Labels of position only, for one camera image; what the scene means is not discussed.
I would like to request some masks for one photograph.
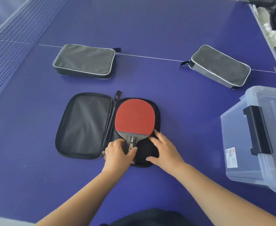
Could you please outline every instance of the black strap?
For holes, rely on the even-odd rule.
[[[121,48],[113,48],[115,52],[121,52]]]
[[[115,101],[118,101],[120,96],[121,96],[122,92],[120,90],[118,90],[116,93],[115,93]]]
[[[185,64],[188,64],[188,63],[189,63],[189,61],[181,62],[180,67],[183,66],[183,65],[185,65]]]

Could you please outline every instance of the net mesh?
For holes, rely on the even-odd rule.
[[[66,0],[27,0],[0,27],[0,87],[13,74]]]

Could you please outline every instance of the barcode label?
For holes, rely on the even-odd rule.
[[[237,168],[235,148],[226,149],[227,168]]]

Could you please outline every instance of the closed paddle case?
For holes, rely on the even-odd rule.
[[[57,151],[63,156],[79,159],[97,159],[104,156],[109,142],[123,139],[115,129],[116,111],[124,101],[132,98],[120,99],[120,96],[121,91],[117,91],[114,98],[100,93],[80,93],[73,96],[56,133]],[[150,100],[142,100],[153,107],[155,129],[160,131],[161,117],[158,106]],[[136,146],[136,163],[132,166],[149,167],[152,163],[146,161],[146,157],[159,157],[158,149],[148,138],[140,140]]]

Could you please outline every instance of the plastic storage box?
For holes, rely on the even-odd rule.
[[[249,88],[221,115],[226,175],[276,192],[276,88]]]

